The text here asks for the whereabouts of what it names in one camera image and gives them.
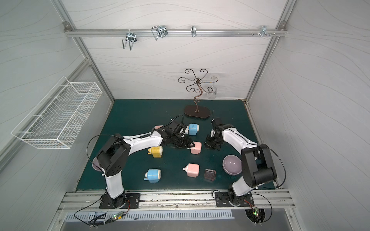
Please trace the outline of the pink sharpener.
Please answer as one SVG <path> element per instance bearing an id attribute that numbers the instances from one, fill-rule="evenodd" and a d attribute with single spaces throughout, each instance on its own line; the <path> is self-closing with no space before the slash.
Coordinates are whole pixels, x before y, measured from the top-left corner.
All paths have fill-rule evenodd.
<path id="1" fill-rule="evenodd" d="M 163 127 L 163 125 L 157 125 L 157 126 L 155 126 L 155 128 L 154 128 L 154 129 L 155 129 L 155 130 L 156 130 L 156 129 L 160 129 L 161 127 Z"/>
<path id="2" fill-rule="evenodd" d="M 182 168 L 183 171 L 187 173 L 188 177 L 196 178 L 199 175 L 199 165 L 198 164 L 192 164 L 189 163 L 184 168 Z"/>
<path id="3" fill-rule="evenodd" d="M 201 153 L 202 144 L 201 142 L 194 142 L 194 146 L 190 148 L 190 153 L 194 155 L 199 155 Z"/>

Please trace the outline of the blue sharpener back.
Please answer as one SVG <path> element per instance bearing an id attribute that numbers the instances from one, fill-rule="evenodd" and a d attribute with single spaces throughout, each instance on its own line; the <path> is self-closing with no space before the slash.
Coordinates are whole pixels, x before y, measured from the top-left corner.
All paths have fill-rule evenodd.
<path id="1" fill-rule="evenodd" d="M 185 130 L 185 134 L 188 134 L 189 136 L 196 136 L 199 132 L 199 124 L 189 124 Z"/>

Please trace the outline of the blue sharpener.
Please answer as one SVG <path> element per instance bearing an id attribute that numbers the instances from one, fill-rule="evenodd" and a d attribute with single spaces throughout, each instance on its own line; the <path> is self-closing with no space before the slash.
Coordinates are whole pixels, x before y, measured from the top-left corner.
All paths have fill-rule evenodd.
<path id="1" fill-rule="evenodd" d="M 185 130 L 185 134 L 188 134 L 189 136 L 196 136 L 199 132 L 199 124 L 189 124 Z"/>
<path id="2" fill-rule="evenodd" d="M 150 183 L 158 183 L 161 179 L 161 170 L 160 169 L 149 169 L 145 173 L 145 181 L 149 181 Z"/>

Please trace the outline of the yellow pencil sharpener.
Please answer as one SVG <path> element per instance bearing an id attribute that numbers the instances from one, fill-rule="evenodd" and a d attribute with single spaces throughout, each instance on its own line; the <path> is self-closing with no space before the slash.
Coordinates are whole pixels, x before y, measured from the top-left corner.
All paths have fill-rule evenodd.
<path id="1" fill-rule="evenodd" d="M 156 146 L 156 147 L 149 148 L 148 149 L 148 155 L 151 155 L 154 158 L 162 158 L 163 147 L 162 146 Z"/>

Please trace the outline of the clear dark red tray front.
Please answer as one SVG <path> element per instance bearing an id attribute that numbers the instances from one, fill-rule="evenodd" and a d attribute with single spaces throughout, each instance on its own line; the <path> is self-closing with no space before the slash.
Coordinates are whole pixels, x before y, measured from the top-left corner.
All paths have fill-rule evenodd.
<path id="1" fill-rule="evenodd" d="M 208 168 L 206 168 L 205 169 L 205 172 L 204 172 L 204 179 L 206 179 L 208 181 L 215 181 L 215 179 L 216 179 L 216 171 L 214 169 L 208 169 Z"/>

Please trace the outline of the pink sharpener front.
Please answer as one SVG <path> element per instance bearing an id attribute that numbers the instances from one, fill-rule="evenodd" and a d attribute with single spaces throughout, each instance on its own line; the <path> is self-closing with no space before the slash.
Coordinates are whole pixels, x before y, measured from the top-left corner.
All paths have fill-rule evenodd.
<path id="1" fill-rule="evenodd" d="M 199 165 L 198 164 L 192 164 L 189 163 L 184 168 L 182 168 L 183 171 L 187 173 L 188 177 L 196 178 L 199 175 Z"/>

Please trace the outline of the blue sharpener front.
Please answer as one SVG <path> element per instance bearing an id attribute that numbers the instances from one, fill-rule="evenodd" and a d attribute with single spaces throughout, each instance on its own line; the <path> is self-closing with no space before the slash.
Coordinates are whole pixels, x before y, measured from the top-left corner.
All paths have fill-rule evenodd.
<path id="1" fill-rule="evenodd" d="M 161 170 L 160 169 L 149 169 L 145 173 L 145 181 L 149 181 L 150 183 L 158 183 L 161 179 Z"/>

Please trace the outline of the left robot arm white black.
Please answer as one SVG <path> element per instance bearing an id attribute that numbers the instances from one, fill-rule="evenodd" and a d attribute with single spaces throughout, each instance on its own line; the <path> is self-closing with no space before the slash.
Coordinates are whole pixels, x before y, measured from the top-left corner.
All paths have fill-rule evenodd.
<path id="1" fill-rule="evenodd" d="M 125 195 L 121 172 L 129 155 L 162 144 L 170 144 L 178 149 L 195 147 L 191 137 L 186 134 L 184 116 L 177 115 L 171 121 L 150 132 L 136 136 L 111 135 L 96 155 L 98 166 L 102 170 L 108 197 L 112 200 Z"/>

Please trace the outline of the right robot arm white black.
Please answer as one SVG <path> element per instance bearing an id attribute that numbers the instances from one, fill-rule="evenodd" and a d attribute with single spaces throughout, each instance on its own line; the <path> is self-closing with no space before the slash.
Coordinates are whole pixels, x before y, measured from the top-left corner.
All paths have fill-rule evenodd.
<path id="1" fill-rule="evenodd" d="M 271 151 L 266 144 L 251 141 L 219 117 L 212 119 L 211 124 L 213 129 L 206 138 L 206 146 L 220 150 L 226 142 L 241 155 L 241 177 L 228 189 L 229 202 L 238 206 L 254 189 L 277 178 Z"/>

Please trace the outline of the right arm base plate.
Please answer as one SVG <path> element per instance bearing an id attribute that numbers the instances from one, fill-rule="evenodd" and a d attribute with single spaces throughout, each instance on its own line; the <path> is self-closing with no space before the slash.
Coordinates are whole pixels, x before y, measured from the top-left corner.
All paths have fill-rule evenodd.
<path id="1" fill-rule="evenodd" d="M 254 207 L 254 200 L 252 194 L 246 194 L 241 197 L 229 195 L 227 192 L 215 192 L 215 203 L 218 208 L 242 208 Z"/>

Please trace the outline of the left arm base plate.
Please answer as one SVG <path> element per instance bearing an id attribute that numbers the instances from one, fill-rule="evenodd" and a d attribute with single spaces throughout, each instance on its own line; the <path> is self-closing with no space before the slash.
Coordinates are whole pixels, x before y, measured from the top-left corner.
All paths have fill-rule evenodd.
<path id="1" fill-rule="evenodd" d="M 108 193 L 104 193 L 99 205 L 100 209 L 136 209 L 139 207 L 141 194 L 139 193 L 123 193 L 117 198 L 112 199 Z"/>

